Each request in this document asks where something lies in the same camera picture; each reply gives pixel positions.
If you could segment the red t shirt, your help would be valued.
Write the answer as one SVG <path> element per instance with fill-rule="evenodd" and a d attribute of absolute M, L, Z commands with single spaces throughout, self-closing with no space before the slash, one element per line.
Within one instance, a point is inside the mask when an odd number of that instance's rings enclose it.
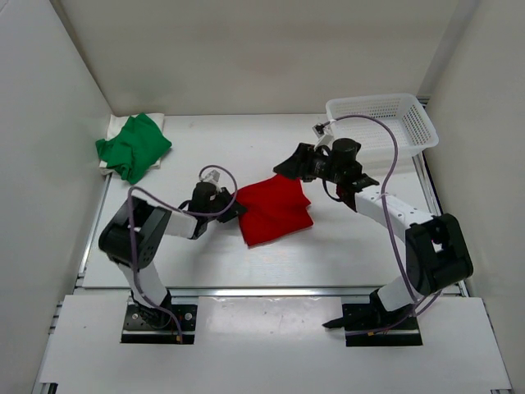
<path fill-rule="evenodd" d="M 239 218 L 244 242 L 263 245 L 313 225 L 310 200 L 301 181 L 281 175 L 239 189 L 236 201 L 246 208 Z"/>

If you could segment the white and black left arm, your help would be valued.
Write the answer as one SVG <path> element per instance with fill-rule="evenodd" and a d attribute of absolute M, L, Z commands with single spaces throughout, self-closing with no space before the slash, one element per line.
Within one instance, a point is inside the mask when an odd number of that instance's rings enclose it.
<path fill-rule="evenodd" d="M 154 258 L 164 236 L 196 240 L 210 222 L 227 223 L 248 212 L 235 194 L 213 181 L 199 181 L 190 199 L 175 208 L 128 195 L 98 238 L 98 248 L 125 276 L 138 315 L 153 329 L 177 328 L 171 293 Z"/>

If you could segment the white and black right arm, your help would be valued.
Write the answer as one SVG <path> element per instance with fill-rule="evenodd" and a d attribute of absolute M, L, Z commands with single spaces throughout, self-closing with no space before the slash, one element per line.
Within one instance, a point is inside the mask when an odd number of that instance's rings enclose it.
<path fill-rule="evenodd" d="M 334 184 L 341 203 L 384 226 L 393 242 L 403 241 L 399 277 L 371 293 L 361 314 L 387 328 L 424 297 L 471 277 L 473 263 L 458 219 L 433 215 L 388 194 L 383 183 L 363 171 L 357 160 L 360 148 L 347 138 L 330 148 L 301 143 L 273 171 L 291 180 Z"/>

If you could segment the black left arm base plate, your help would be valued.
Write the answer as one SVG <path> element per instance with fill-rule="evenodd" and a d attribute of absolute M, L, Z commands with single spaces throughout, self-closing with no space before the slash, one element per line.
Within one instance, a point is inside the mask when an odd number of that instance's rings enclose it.
<path fill-rule="evenodd" d="M 169 314 L 144 307 L 130 295 L 121 329 L 121 343 L 140 345 L 193 345 L 198 316 L 197 298 L 171 298 Z"/>

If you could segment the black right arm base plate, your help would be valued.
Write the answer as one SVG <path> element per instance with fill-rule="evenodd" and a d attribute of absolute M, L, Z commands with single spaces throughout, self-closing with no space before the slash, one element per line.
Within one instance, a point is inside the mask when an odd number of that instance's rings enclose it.
<path fill-rule="evenodd" d="M 342 316 L 322 326 L 327 330 L 343 328 L 347 347 L 423 345 L 413 304 L 387 311 L 378 291 L 369 295 L 367 304 L 343 304 Z"/>

